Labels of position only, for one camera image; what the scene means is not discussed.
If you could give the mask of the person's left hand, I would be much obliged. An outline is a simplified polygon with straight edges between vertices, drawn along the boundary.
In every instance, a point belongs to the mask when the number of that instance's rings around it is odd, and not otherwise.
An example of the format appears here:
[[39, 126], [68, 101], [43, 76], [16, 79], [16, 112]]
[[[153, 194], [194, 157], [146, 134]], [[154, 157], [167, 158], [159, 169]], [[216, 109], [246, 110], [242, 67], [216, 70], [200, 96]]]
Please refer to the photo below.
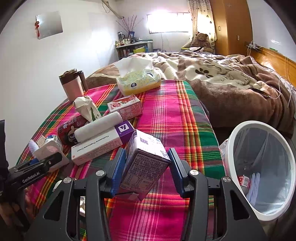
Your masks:
[[21, 224], [20, 219], [16, 216], [18, 211], [23, 211], [29, 224], [35, 219], [34, 205], [29, 198], [29, 188], [24, 189], [18, 196], [20, 199], [20, 205], [8, 202], [1, 203], [1, 218], [4, 220], [8, 227]]

